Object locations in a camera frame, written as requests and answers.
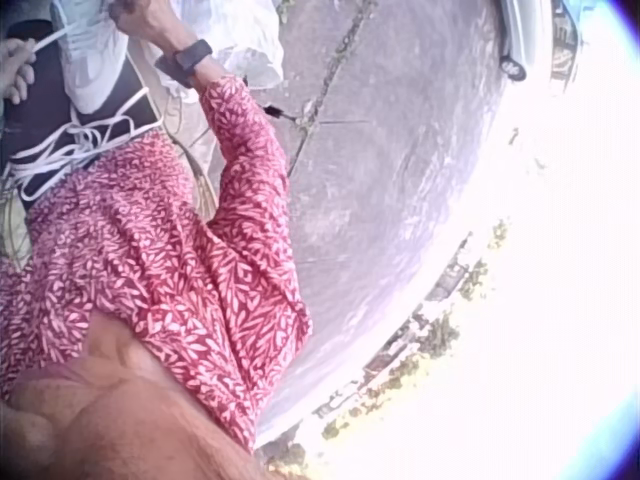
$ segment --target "car wheel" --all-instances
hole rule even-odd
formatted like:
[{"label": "car wheel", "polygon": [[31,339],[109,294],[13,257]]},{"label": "car wheel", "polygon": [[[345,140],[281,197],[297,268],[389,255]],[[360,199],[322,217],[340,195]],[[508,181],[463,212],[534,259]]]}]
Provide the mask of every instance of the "car wheel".
[{"label": "car wheel", "polygon": [[500,69],[514,82],[521,82],[527,78],[524,67],[508,55],[500,59]]}]

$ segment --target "hand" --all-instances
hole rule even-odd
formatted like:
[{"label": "hand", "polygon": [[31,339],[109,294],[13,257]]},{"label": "hand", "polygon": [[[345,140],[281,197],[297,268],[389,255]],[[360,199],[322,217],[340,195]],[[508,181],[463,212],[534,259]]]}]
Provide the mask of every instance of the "hand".
[{"label": "hand", "polygon": [[18,105],[27,99],[28,86],[35,81],[33,67],[36,61],[33,39],[8,38],[0,42],[0,93]]},{"label": "hand", "polygon": [[120,31],[174,53],[197,37],[176,16],[169,0],[115,0],[109,15]]}]

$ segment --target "person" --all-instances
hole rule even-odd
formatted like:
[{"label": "person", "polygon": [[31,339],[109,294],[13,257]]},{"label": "person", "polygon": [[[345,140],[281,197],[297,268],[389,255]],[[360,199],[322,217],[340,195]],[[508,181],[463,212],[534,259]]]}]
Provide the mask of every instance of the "person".
[{"label": "person", "polygon": [[135,70],[106,52],[126,35],[166,55],[197,39],[169,0],[116,0],[99,28],[73,20],[104,5],[54,0],[55,28],[16,25],[2,47],[5,177],[32,244],[24,268],[0,260],[3,472],[267,478],[251,456],[256,419],[312,327],[285,155],[243,82],[203,59],[190,83],[227,164],[201,220],[148,98],[131,95]]}]

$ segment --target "red patterned shirt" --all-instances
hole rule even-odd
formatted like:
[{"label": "red patterned shirt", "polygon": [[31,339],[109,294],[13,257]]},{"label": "red patterned shirt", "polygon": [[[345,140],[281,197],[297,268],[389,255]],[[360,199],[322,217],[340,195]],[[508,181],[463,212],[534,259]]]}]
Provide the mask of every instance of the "red patterned shirt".
[{"label": "red patterned shirt", "polygon": [[0,262],[0,380],[78,356],[99,309],[125,322],[251,449],[255,423],[311,331],[289,242],[285,156],[235,77],[201,97],[227,159],[203,222],[168,138],[150,132],[75,171],[29,211],[32,258]]}]

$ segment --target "shirt sleeve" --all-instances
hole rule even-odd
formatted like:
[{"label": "shirt sleeve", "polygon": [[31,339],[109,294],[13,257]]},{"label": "shirt sleeve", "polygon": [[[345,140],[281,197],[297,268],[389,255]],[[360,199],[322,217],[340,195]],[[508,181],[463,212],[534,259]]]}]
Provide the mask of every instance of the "shirt sleeve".
[{"label": "shirt sleeve", "polygon": [[231,347],[250,388],[262,391],[261,404],[311,332],[289,239],[286,157],[240,79],[224,77],[200,100],[227,161],[208,223],[237,259],[233,279],[219,282],[223,311]]}]

